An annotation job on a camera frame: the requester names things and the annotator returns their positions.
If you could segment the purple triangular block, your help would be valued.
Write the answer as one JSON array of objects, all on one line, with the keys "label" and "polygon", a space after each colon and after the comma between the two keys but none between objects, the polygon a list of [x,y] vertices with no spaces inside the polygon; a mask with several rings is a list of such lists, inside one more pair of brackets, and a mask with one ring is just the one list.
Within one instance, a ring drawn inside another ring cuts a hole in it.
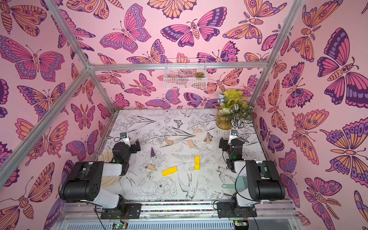
[{"label": "purple triangular block", "polygon": [[153,158],[153,157],[156,157],[156,153],[154,152],[154,149],[151,148],[151,152],[150,152],[150,156]]}]

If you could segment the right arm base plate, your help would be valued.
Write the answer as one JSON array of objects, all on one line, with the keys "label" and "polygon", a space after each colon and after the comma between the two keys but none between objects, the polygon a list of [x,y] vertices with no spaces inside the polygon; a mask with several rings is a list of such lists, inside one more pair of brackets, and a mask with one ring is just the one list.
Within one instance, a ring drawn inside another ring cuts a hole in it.
[{"label": "right arm base plate", "polygon": [[214,202],[214,208],[217,210],[219,218],[257,217],[254,206],[240,207],[232,202],[216,201]]}]

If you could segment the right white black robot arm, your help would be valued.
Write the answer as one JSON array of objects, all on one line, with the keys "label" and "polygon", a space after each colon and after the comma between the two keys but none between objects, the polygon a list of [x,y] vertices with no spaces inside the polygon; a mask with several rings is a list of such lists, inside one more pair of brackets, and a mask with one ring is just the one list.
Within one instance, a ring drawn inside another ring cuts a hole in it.
[{"label": "right white black robot arm", "polygon": [[272,161],[245,160],[241,156],[244,144],[245,140],[235,136],[219,141],[219,148],[228,154],[225,160],[228,169],[237,174],[234,183],[221,185],[235,191],[232,202],[239,207],[250,207],[264,201],[285,199],[285,189],[275,164]]}]

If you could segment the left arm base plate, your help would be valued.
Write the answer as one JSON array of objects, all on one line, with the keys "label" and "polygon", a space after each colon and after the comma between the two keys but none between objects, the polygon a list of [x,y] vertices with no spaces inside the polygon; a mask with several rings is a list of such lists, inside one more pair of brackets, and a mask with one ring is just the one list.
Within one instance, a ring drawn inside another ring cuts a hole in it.
[{"label": "left arm base plate", "polygon": [[128,203],[116,209],[103,209],[100,219],[139,219],[141,203]]}]

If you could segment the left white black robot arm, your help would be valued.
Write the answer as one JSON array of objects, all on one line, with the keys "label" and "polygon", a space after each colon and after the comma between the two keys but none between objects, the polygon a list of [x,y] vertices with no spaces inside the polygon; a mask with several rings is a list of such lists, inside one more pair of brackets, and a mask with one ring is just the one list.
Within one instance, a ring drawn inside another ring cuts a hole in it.
[{"label": "left white black robot arm", "polygon": [[111,163],[103,161],[76,163],[59,189],[60,198],[65,201],[86,202],[100,206],[102,209],[123,212],[125,210],[123,196],[102,188],[102,179],[126,175],[130,156],[140,150],[139,140],[136,140],[134,144],[121,141],[112,148],[113,161]]}]

